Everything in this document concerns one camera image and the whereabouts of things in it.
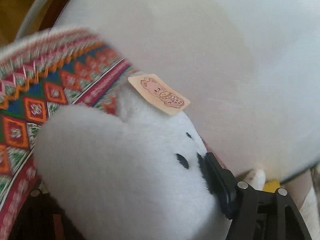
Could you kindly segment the patterned red bedspread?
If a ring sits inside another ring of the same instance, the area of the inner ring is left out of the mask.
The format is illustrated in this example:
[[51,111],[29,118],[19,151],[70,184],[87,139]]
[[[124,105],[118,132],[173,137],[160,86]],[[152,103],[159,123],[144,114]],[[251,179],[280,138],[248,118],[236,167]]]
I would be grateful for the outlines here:
[[1,239],[8,239],[39,178],[33,148],[60,107],[116,110],[116,91],[132,64],[86,28],[57,28],[1,48]]

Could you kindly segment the white pole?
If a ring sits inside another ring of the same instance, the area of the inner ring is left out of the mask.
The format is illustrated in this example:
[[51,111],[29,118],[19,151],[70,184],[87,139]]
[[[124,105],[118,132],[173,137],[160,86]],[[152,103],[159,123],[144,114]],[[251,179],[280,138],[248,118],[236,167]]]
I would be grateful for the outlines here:
[[36,16],[42,10],[42,8],[46,5],[48,0],[35,0],[31,5],[30,9],[26,13],[18,31],[15,36],[15,40],[19,40],[20,38],[24,37],[29,29],[29,27],[34,22]]

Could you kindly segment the plush paper tag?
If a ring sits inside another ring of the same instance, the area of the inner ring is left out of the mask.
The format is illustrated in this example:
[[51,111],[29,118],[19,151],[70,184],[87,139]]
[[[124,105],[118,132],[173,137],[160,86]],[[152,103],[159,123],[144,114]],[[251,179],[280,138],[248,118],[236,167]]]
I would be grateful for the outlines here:
[[150,104],[168,115],[175,115],[190,105],[190,101],[169,87],[155,74],[135,75],[128,82]]

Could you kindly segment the small white purple plush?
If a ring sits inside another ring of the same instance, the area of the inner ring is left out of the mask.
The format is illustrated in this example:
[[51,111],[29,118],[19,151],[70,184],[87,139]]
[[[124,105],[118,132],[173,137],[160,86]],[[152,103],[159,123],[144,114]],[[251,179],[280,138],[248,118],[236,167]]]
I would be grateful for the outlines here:
[[113,115],[60,107],[33,156],[85,239],[225,239],[230,222],[203,174],[206,152],[185,113],[167,115],[125,84]]

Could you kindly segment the yellow cushion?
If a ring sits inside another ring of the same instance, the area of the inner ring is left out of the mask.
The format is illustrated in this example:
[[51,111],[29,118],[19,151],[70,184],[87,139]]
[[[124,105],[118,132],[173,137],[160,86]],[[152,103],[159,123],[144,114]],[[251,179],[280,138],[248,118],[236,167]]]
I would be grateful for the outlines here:
[[263,191],[275,193],[278,188],[280,188],[280,182],[278,180],[271,180],[265,183]]

